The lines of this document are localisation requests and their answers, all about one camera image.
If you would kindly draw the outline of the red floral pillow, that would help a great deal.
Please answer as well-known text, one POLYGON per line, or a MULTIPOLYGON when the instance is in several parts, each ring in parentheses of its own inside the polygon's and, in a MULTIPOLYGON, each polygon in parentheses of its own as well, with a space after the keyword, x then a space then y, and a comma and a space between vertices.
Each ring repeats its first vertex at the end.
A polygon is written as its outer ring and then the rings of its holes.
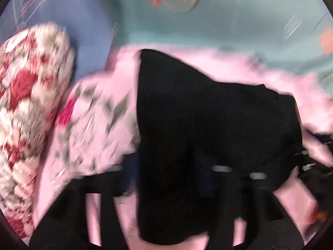
POLYGON ((21 239, 34 230, 40 157, 74 59, 66 29, 55 23, 31 26, 1 46, 1 211, 21 239))

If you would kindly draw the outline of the teal heart-print bedsheet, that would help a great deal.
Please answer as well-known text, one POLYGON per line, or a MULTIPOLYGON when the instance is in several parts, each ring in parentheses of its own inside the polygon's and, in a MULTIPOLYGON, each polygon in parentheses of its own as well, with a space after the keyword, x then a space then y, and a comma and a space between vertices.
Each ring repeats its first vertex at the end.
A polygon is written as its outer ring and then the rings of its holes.
POLYGON ((270 68, 314 72, 332 92, 332 0, 102 0, 113 45, 253 53, 270 68))

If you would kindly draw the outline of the black pants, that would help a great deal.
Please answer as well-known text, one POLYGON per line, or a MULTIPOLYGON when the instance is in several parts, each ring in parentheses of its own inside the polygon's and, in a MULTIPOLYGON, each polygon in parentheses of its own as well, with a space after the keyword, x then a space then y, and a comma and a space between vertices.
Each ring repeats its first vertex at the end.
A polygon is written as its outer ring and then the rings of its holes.
POLYGON ((293 96, 263 85, 222 83, 156 50, 140 52, 137 221, 151 244, 206 233, 208 249, 301 249, 303 238, 274 192, 303 148, 293 96), (250 192, 264 172, 274 192, 250 192))

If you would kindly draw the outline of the blue plaid pillow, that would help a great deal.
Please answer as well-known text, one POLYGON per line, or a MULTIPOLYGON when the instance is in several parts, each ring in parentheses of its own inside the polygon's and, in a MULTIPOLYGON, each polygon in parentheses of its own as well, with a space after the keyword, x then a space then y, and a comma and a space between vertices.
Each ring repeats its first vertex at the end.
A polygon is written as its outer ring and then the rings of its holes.
POLYGON ((99 0, 1 0, 1 42, 49 21, 66 28, 75 48, 73 82, 105 68, 112 32, 99 0))

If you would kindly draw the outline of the pink floral blanket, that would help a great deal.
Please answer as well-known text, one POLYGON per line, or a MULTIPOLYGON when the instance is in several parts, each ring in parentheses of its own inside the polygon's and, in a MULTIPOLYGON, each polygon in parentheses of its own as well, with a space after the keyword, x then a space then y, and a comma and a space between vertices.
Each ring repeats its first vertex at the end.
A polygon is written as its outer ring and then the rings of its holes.
MULTIPOLYGON (((117 57, 115 77, 112 73, 96 74, 79 81, 69 93, 68 101, 73 106, 58 114, 55 129, 50 135, 46 161, 40 173, 38 197, 33 209, 33 223, 37 227, 56 197, 64 189, 68 181, 76 175, 102 173, 112 165, 121 162, 122 154, 134 152, 134 130, 136 117, 134 111, 134 77, 137 73, 140 48, 125 47, 117 57), (93 88, 91 98, 83 95, 74 96, 76 89, 93 88), (107 126, 112 122, 113 111, 104 111, 104 104, 120 102, 122 96, 129 93, 129 103, 125 115, 119 118, 116 125, 107 133, 107 126)), ((332 103, 328 95, 317 84, 316 73, 294 75, 283 69, 268 69, 265 65, 256 63, 252 55, 230 52, 214 52, 211 50, 183 51, 164 48, 167 54, 180 58, 189 65, 198 68, 214 80, 238 82, 245 84, 264 84, 278 92, 288 92, 295 96, 300 108, 301 119, 314 129, 323 131, 332 123, 332 103)), ((287 209, 296 227, 301 232, 304 242, 306 228, 311 210, 314 209, 314 199, 301 186, 299 179, 293 173, 282 190, 275 194, 287 209)), ((138 237, 138 228, 134 217, 135 194, 116 199, 121 215, 121 224, 129 239, 130 249, 203 249, 207 236, 195 236, 174 246, 157 246, 143 242, 138 237)), ((88 238, 93 244, 100 245, 99 224, 100 196, 89 194, 88 206, 88 238)))

